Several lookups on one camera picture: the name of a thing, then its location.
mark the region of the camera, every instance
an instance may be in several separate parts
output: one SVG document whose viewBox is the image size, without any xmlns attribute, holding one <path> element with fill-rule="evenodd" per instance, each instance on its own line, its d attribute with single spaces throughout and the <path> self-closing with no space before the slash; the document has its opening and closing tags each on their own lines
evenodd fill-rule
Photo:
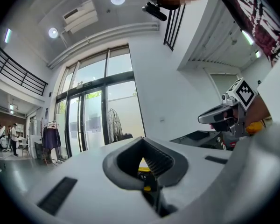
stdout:
<svg viewBox="0 0 280 224">
<path fill-rule="evenodd" d="M 167 16 L 160 11 L 160 8 L 157 5 L 151 4 L 150 2 L 148 2 L 146 6 L 142 7 L 142 11 L 151 14 L 161 21 L 167 20 Z"/>
</svg>

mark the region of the black pants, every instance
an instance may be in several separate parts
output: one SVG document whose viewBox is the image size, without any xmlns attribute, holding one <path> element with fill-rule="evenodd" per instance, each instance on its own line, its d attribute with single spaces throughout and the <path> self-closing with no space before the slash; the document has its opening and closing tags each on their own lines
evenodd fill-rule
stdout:
<svg viewBox="0 0 280 224">
<path fill-rule="evenodd" d="M 15 151 L 17 149 L 17 141 L 13 141 L 13 140 L 10 140 L 10 141 L 11 141 L 11 145 L 13 147 L 14 155 L 16 155 L 17 153 Z"/>
</svg>

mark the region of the gray floor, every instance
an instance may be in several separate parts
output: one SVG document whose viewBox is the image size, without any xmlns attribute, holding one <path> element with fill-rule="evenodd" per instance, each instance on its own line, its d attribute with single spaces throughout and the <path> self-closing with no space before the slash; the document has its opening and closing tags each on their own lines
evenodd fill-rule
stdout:
<svg viewBox="0 0 280 224">
<path fill-rule="evenodd" d="M 56 168 L 55 165 L 48 166 L 40 160 L 18 160 L 5 161 L 1 160 L 0 165 L 2 172 L 0 180 L 6 188 L 14 189 L 14 191 L 25 195 L 35 183 L 37 183 L 45 175 Z"/>
</svg>

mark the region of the maroon t-shirt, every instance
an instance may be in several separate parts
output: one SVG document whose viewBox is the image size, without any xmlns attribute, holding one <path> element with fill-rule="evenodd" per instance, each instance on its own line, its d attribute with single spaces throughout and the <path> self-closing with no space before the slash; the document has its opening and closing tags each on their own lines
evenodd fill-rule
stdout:
<svg viewBox="0 0 280 224">
<path fill-rule="evenodd" d="M 280 57 L 280 17 L 272 0 L 222 0 L 242 30 L 274 64 Z"/>
</svg>

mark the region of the hanging clothes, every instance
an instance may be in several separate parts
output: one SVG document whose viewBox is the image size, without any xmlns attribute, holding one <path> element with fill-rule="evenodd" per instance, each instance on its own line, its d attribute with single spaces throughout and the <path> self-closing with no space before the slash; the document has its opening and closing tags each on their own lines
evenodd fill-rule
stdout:
<svg viewBox="0 0 280 224">
<path fill-rule="evenodd" d="M 60 136 L 57 128 L 44 127 L 43 129 L 43 148 L 52 150 L 60 147 Z"/>
</svg>

